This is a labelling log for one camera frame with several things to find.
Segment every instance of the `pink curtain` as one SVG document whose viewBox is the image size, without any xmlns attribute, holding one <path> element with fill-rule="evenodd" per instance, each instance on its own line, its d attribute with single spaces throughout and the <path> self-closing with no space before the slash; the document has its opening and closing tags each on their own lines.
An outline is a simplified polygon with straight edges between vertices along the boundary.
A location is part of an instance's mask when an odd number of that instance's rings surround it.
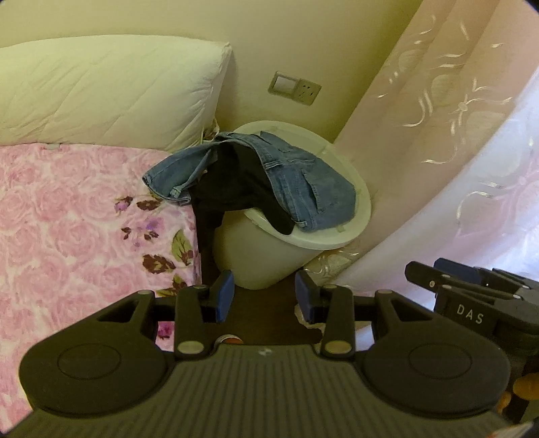
<svg viewBox="0 0 539 438">
<path fill-rule="evenodd" d="M 423 1 L 335 142 L 373 212 L 306 266 L 318 283 L 432 305 L 404 279 L 410 260 L 539 274 L 538 42 L 524 0 Z"/>
</svg>

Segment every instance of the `white plastic bin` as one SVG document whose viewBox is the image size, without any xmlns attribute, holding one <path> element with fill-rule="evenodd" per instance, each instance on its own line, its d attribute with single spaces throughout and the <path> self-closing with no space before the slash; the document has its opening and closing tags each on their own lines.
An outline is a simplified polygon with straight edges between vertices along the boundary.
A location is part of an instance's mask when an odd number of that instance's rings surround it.
<svg viewBox="0 0 539 438">
<path fill-rule="evenodd" d="M 307 129 L 278 121 L 256 121 L 236 130 L 243 134 L 260 131 L 313 153 L 350 181 L 356 188 L 356 215 L 335 228 L 305 232 L 296 226 L 285 236 L 256 208 L 225 213 L 223 224 L 215 232 L 213 257 L 219 269 L 233 272 L 238 286 L 251 290 L 275 284 L 322 251 L 345 246 L 365 229 L 371 214 L 365 182 L 348 161 L 335 154 L 331 143 Z"/>
</svg>

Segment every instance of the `bedsheet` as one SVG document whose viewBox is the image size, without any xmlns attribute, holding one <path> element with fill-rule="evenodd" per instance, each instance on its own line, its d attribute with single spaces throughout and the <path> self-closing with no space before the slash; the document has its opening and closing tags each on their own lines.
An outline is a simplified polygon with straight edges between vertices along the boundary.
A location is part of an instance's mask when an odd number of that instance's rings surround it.
<svg viewBox="0 0 539 438">
<path fill-rule="evenodd" d="M 139 289 L 200 281 L 195 217 L 150 193 L 159 150 L 0 148 L 0 430 L 30 412 L 18 380 L 36 342 Z M 156 343 L 169 350 L 172 323 Z"/>
</svg>

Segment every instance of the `ribbed black surface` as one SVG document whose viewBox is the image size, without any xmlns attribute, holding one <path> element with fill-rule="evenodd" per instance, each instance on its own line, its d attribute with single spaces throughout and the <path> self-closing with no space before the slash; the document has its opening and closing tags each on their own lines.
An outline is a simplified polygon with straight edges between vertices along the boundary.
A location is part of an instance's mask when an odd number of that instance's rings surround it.
<svg viewBox="0 0 539 438">
<path fill-rule="evenodd" d="M 179 364 L 130 410 L 91 420 L 37 411 L 9 437 L 486 438 L 505 425 L 494 413 L 436 421 L 398 411 L 351 364 L 321 359 L 310 346 L 223 345 L 209 359 Z"/>
</svg>

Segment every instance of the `wall socket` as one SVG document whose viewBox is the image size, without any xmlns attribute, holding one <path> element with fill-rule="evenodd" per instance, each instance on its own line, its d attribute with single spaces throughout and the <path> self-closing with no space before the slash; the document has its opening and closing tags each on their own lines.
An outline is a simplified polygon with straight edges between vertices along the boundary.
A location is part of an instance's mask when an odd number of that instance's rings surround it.
<svg viewBox="0 0 539 438">
<path fill-rule="evenodd" d="M 276 72 L 268 91 L 305 105 L 312 105 L 321 88 L 321 85 L 307 79 L 293 78 L 281 72 Z"/>
<path fill-rule="evenodd" d="M 312 105 L 321 88 L 321 85 L 307 79 L 300 79 L 296 85 L 294 94 L 292 94 L 292 99 L 305 105 Z"/>
</svg>

